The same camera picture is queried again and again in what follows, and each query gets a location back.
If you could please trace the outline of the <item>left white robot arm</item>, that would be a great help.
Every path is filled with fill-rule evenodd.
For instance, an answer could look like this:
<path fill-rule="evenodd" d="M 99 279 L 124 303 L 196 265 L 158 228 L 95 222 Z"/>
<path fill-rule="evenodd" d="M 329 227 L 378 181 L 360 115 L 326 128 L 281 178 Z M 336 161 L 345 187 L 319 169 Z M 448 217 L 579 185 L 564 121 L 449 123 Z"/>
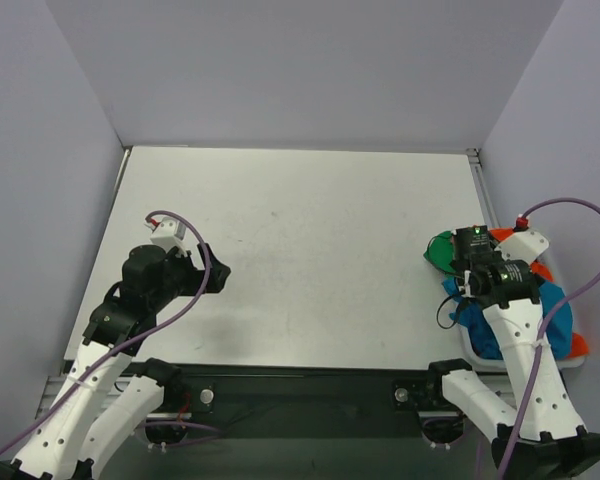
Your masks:
<path fill-rule="evenodd" d="M 11 460 L 0 456 L 0 479 L 95 479 L 119 446 L 154 410 L 182 399 L 180 368 L 150 358 L 108 407 L 102 405 L 142 343 L 157 333 L 158 314 L 173 300 L 196 303 L 222 291 L 231 270 L 207 243 L 203 261 L 174 242 L 134 248 L 122 278 L 92 312 L 71 371 L 49 410 L 20 437 Z"/>

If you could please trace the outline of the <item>blue t-shirt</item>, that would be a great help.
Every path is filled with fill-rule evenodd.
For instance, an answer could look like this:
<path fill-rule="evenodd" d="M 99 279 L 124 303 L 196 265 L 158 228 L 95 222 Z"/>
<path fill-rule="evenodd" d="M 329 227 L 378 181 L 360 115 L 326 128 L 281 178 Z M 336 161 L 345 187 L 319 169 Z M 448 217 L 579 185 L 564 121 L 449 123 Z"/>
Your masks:
<path fill-rule="evenodd" d="M 544 316 L 565 297 L 563 289 L 548 280 L 543 281 L 539 292 Z M 469 305 L 459 313 L 458 317 L 455 312 L 452 312 L 449 314 L 449 319 L 468 331 L 472 347 L 480 358 L 503 359 L 496 337 L 478 305 Z M 546 335 L 557 360 L 564 360 L 571 354 L 573 314 L 569 305 L 563 306 L 554 315 L 547 327 Z"/>

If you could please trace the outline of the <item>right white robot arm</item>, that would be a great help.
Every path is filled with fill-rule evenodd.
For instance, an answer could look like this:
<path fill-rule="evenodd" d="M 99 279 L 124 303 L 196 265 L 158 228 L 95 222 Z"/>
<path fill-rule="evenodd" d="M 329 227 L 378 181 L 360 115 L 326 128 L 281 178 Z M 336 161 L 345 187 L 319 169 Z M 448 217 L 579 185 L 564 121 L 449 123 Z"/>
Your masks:
<path fill-rule="evenodd" d="M 464 360 L 434 362 L 423 383 L 428 404 L 449 404 L 487 438 L 501 479 L 570 479 L 600 461 L 600 434 L 588 430 L 554 358 L 533 263 L 548 249 L 534 229 L 502 241 L 485 225 L 450 234 L 459 294 L 478 305 L 500 348 L 516 404 L 508 405 Z"/>

